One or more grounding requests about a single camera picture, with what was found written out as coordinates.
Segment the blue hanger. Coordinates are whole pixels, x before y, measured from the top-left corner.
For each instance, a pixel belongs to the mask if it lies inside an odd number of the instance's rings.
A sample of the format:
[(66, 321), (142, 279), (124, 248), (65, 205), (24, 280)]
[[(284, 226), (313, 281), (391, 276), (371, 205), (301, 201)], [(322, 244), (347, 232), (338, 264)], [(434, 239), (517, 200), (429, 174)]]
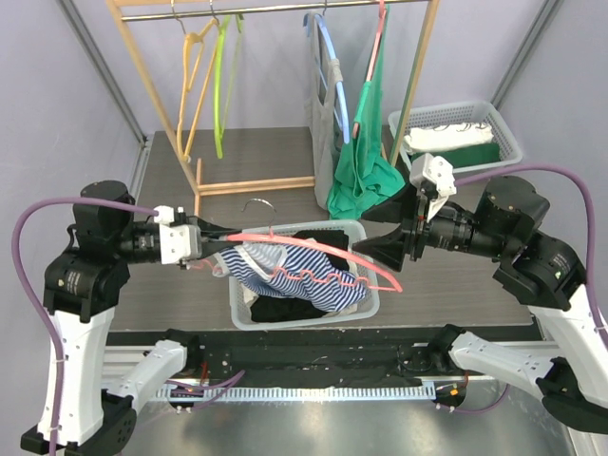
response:
[(313, 55), (313, 60), (318, 67), (321, 86), (326, 95), (330, 94), (330, 78), (334, 92), (333, 116), (335, 123), (342, 133), (342, 143), (351, 142), (350, 120), (347, 107), (346, 93), (341, 74), (339, 60), (333, 45), (333, 40), (327, 28), (325, 18), (322, 14), (310, 11), (303, 19), (303, 26), (307, 29), (307, 36), (314, 42), (315, 32), (318, 44), (318, 54)]

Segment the yellow velvet hanger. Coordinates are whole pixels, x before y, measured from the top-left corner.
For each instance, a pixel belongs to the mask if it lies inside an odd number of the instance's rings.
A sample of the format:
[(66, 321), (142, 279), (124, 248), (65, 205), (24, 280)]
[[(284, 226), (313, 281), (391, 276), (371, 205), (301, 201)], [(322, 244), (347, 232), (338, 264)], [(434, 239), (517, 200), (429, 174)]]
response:
[(191, 161), (191, 149), (196, 135), (200, 113), (208, 91), (211, 73), (215, 67), (218, 44), (214, 44), (211, 52), (210, 63), (204, 76), (204, 81), (199, 94), (199, 100), (193, 115), (192, 124), (189, 129), (188, 138), (186, 141), (184, 141), (182, 134), (186, 120), (188, 96), (192, 92), (197, 76), (200, 73), (200, 64), (203, 53), (206, 50), (207, 38), (213, 31), (219, 32), (219, 21), (217, 19), (211, 19), (201, 31), (187, 32), (183, 21), (177, 16), (177, 12), (175, 10), (175, 1), (171, 1), (170, 5), (174, 18), (180, 23), (184, 35), (182, 46), (182, 84), (180, 93), (180, 108), (176, 129), (177, 150), (180, 161), (189, 163)]

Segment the black tank top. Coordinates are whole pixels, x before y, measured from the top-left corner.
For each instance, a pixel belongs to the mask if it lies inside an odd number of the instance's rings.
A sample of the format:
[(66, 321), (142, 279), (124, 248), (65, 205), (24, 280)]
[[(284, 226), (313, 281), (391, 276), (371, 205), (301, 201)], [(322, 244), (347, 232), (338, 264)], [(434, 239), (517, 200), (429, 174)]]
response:
[[(343, 250), (349, 247), (349, 237), (343, 230), (300, 230), (293, 234), (293, 237), (313, 239)], [(315, 319), (329, 314), (317, 309), (310, 301), (296, 297), (279, 298), (262, 295), (254, 297), (249, 308), (252, 321), (255, 323)]]

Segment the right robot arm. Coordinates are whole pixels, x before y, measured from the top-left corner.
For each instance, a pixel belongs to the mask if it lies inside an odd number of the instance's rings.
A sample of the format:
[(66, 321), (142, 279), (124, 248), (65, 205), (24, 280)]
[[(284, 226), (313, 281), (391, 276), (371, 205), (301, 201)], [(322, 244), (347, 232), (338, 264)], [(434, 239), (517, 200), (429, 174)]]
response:
[(516, 176), (490, 179), (473, 212), (448, 202), (432, 215), (436, 194), (431, 184), (408, 184), (366, 210), (363, 219), (396, 227), (355, 243), (354, 251), (393, 271), (427, 247), (491, 259), (498, 265), (494, 280), (548, 330), (560, 355), (526, 355), (447, 324), (427, 344), (432, 369), (490, 375), (539, 400), (562, 424), (606, 433), (607, 347), (593, 319), (585, 267), (573, 248), (540, 229), (549, 201)]

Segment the lime green hanger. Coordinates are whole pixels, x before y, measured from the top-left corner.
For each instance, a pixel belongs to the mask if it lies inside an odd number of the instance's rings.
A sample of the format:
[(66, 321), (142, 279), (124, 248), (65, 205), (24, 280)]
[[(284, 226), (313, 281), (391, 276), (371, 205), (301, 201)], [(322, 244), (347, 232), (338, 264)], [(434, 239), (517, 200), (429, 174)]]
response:
[[(219, 160), (224, 158), (223, 140), (232, 99), (234, 82), (237, 75), (238, 54), (241, 50), (241, 41), (243, 36), (243, 22), (243, 15), (235, 14), (226, 16), (221, 20), (218, 26), (213, 87), (213, 133), (216, 155)], [(226, 39), (228, 35), (228, 28), (232, 23), (234, 23), (236, 26), (237, 40), (230, 70), (228, 71), (228, 75), (225, 75), (226, 67), (224, 64), (224, 54)]]

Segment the blue white striped tank top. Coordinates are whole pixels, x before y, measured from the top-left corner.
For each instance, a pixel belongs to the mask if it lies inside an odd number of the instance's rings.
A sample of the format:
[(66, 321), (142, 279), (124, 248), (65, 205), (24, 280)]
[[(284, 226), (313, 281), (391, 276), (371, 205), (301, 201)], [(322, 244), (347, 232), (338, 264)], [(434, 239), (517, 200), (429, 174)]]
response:
[(315, 249), (244, 242), (215, 254), (218, 276), (231, 276), (259, 296), (299, 298), (319, 311), (338, 313), (363, 300), (365, 285)]

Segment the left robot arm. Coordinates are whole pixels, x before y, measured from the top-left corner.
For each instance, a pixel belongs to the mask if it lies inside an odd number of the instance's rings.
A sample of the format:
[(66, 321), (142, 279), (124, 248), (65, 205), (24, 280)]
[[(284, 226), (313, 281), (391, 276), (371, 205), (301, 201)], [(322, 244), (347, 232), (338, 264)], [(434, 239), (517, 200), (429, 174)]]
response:
[(181, 209), (138, 206), (118, 180), (91, 183), (68, 204), (68, 246), (47, 266), (42, 294), (25, 286), (51, 349), (45, 407), (20, 446), (36, 455), (115, 455), (156, 391), (175, 375), (195, 377), (204, 356), (197, 335), (171, 329), (125, 378), (103, 387), (107, 337), (130, 266), (185, 267), (232, 247), (234, 232)]

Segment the grey tank top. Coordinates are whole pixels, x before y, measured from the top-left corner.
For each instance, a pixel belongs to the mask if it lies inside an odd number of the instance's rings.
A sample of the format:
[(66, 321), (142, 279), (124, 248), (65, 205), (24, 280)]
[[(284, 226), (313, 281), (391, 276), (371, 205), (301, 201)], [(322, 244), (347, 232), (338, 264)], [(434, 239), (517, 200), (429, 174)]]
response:
[(333, 78), (330, 78), (331, 92), (329, 95), (326, 95), (321, 86), (318, 67), (314, 62), (314, 54), (318, 54), (315, 32), (313, 32), (313, 43), (311, 43), (310, 37), (307, 36), (307, 38), (310, 51), (310, 96), (305, 103), (305, 108), (313, 147), (313, 190), (318, 206), (322, 209), (327, 209), (329, 193), (333, 186), (334, 172), (343, 145), (342, 133), (337, 127), (333, 116)]

